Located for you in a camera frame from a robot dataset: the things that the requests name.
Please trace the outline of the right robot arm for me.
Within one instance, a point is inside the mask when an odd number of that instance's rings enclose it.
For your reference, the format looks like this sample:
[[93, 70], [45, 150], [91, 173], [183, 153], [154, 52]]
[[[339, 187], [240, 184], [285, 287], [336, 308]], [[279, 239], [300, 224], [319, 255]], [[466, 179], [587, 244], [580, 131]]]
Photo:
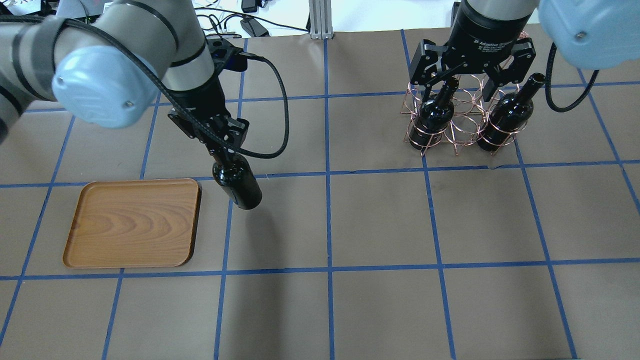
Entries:
[[[637, 0], [462, 0], [452, 9], [452, 27], [442, 46], [429, 39], [418, 44], [409, 66], [409, 83], [428, 91], [457, 75], [487, 75], [485, 101], [506, 84], [519, 84], [537, 53], [521, 32], [537, 10], [551, 39], [545, 69], [545, 98], [555, 112], [573, 110], [590, 93], [602, 69], [637, 60], [640, 5]], [[557, 54], [592, 76], [571, 104], [558, 106], [551, 94]]]

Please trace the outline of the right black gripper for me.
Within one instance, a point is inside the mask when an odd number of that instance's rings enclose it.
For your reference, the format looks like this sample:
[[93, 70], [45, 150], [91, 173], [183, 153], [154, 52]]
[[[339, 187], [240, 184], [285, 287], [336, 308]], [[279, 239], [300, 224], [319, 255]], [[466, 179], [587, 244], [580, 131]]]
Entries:
[[498, 89], [520, 84], [537, 55], [532, 38], [521, 32], [533, 14], [532, 0], [461, 0], [452, 9], [445, 45], [421, 39], [409, 65], [410, 84], [422, 89], [425, 103], [436, 84], [453, 77], [484, 73], [482, 100]]

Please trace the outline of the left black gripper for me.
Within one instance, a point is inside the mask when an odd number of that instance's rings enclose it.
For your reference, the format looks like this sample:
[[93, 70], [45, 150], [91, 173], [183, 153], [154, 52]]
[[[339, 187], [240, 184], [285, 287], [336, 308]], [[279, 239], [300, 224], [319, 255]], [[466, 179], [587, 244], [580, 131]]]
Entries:
[[[189, 111], [196, 120], [225, 144], [231, 144], [238, 150], [242, 147], [249, 129], [249, 122], [242, 118], [231, 117], [226, 109], [226, 96], [217, 77], [211, 77], [194, 89], [167, 89], [167, 93], [172, 98], [170, 100], [172, 105], [178, 104]], [[167, 118], [190, 139], [197, 139], [205, 145], [208, 145], [209, 141], [214, 141], [189, 121], [177, 107], [169, 111]]]

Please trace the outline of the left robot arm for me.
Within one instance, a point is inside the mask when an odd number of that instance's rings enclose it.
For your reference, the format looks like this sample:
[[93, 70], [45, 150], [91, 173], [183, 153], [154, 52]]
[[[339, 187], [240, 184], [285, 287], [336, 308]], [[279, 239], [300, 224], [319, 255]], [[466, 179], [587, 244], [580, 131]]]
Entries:
[[239, 52], [206, 39], [190, 0], [115, 0], [95, 23], [2, 14], [1, 139], [35, 101], [118, 129], [161, 91], [187, 136], [238, 147], [248, 123], [226, 109], [218, 75]]

